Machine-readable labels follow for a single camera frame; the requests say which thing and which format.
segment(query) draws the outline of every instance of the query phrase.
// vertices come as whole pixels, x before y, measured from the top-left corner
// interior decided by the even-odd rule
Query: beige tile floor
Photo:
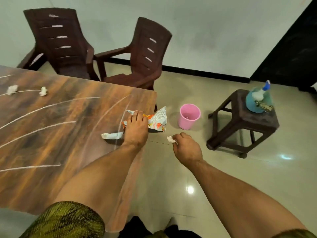
[[[131,72],[129,66],[111,63],[106,63],[106,70],[109,76]],[[40,71],[54,73],[47,64]],[[212,121],[207,115],[235,90],[259,85],[262,83],[245,84],[170,72],[163,72],[155,82],[157,105],[167,106],[168,124],[165,133],[149,135],[131,205],[131,213],[139,215],[150,231],[163,229],[169,218],[175,216],[181,229],[192,230],[202,237],[229,237],[195,177],[178,162],[166,139],[182,131],[177,125],[181,105],[193,103],[202,115],[187,133],[200,144],[204,159],[272,196],[317,233],[317,101],[313,96],[273,84],[271,94],[280,128],[249,152],[247,159],[206,147],[212,132]],[[220,114],[223,126],[230,120],[230,114]],[[230,139],[238,142],[239,135]],[[186,191],[188,187],[193,188],[192,194]]]

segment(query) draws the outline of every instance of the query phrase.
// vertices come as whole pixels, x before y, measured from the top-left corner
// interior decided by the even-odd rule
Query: hand
[[[185,133],[176,134],[173,139],[177,143],[173,143],[173,150],[176,158],[188,169],[195,161],[203,160],[203,153],[200,146],[190,135]]]
[[[148,137],[149,121],[147,117],[143,117],[143,111],[135,110],[133,115],[130,115],[124,135],[124,142],[122,145],[132,145],[137,149],[141,149]]]

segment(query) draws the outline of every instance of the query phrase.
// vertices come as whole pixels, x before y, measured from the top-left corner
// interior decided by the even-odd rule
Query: pink trash can
[[[178,125],[181,129],[188,130],[200,118],[200,109],[193,104],[184,104],[179,110]]]

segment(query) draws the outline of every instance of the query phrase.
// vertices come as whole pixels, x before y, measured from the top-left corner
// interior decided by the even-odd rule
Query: person
[[[148,137],[148,120],[142,111],[128,119],[123,144],[73,176],[61,189],[54,203],[20,236],[103,237],[105,223],[116,205],[129,167]],[[286,208],[251,185],[208,164],[198,143],[191,136],[173,136],[176,158],[198,180],[220,221],[234,238],[315,237]],[[156,237],[199,237],[171,225]],[[119,237],[150,237],[138,217],[133,217]]]

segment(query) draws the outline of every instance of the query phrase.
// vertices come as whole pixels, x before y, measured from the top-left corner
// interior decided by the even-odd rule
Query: person's left hand
[[[133,145],[141,149],[148,137],[148,126],[149,121],[147,117],[143,117],[143,111],[136,110],[127,120],[123,145]]]

